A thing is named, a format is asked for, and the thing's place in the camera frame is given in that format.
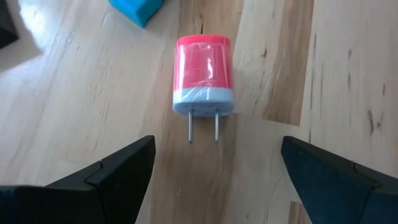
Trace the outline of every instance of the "plastic wrap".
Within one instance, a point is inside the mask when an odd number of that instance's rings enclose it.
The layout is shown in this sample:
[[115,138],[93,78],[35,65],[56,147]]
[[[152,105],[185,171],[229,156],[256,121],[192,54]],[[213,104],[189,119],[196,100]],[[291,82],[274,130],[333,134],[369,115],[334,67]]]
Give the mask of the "plastic wrap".
[[177,42],[174,110],[195,116],[229,114],[233,109],[231,47],[221,35],[194,35]]

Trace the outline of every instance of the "black object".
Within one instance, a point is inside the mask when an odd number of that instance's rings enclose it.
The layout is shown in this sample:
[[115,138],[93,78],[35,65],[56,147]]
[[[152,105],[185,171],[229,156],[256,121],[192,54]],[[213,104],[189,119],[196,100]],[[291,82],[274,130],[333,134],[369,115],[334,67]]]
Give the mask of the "black object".
[[152,175],[146,136],[45,187],[0,187],[0,223],[134,223]]
[[0,49],[18,39],[17,31],[12,22],[5,0],[0,0]]
[[282,157],[313,224],[398,223],[398,180],[286,136]]

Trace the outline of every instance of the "plug prong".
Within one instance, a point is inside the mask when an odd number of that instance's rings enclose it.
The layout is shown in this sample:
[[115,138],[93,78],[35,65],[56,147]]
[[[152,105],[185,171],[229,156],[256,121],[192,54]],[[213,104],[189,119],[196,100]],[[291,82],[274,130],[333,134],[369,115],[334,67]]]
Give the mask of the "plug prong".
[[220,138],[220,114],[216,112],[216,143],[218,143]]
[[192,143],[192,139],[193,139],[193,111],[192,111],[192,109],[189,110],[188,122],[189,122],[188,140],[189,140],[189,143]]

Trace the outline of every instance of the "blue object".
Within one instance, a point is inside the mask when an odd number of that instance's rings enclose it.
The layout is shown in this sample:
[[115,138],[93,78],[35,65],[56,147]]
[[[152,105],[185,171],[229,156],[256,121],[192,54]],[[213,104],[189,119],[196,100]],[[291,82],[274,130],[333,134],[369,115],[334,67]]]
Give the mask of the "blue object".
[[134,21],[145,27],[148,20],[163,5],[164,0],[109,0],[111,5]]

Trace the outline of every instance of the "light wood surface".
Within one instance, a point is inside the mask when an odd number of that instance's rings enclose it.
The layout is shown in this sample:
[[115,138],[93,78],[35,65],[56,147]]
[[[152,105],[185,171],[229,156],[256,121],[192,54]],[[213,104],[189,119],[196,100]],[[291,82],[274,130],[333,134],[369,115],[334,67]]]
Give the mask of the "light wood surface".
[[[8,2],[21,40],[0,50],[0,184],[48,184],[146,134],[137,223],[294,223],[285,135],[398,177],[396,0],[168,0],[146,29],[106,0]],[[236,113],[219,144],[196,119],[190,145],[174,46],[201,32],[232,40]]]

